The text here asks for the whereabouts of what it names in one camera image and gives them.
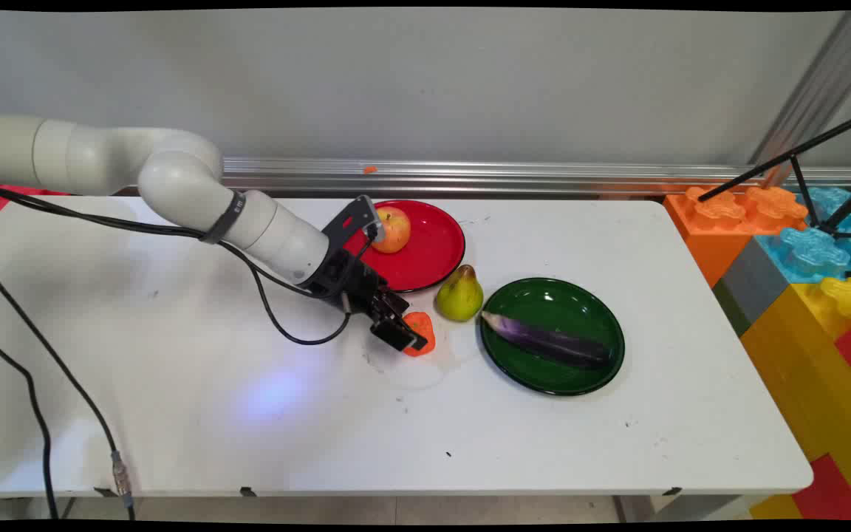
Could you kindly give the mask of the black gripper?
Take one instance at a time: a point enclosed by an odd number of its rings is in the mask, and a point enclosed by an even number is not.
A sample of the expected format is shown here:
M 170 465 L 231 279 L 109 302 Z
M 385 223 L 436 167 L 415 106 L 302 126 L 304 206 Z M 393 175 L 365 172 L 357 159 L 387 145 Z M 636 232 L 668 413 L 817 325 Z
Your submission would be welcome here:
M 403 320 L 411 304 L 391 292 L 385 277 L 343 248 L 324 257 L 310 277 L 310 292 L 338 309 L 370 317 L 372 335 L 396 351 L 428 346 L 428 338 Z

